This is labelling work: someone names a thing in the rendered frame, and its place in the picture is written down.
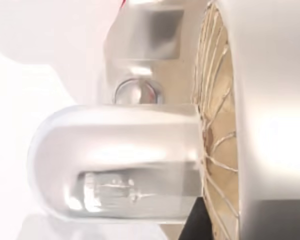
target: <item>white surface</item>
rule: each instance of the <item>white surface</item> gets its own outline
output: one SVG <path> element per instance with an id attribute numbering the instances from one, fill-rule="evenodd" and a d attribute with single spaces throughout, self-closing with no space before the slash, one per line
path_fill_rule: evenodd
<path id="1" fill-rule="evenodd" d="M 27 182 L 27 152 L 39 124 L 62 108 L 95 101 L 102 42 L 120 2 L 0 0 L 0 240 L 165 239 L 156 225 L 56 225 Z"/>

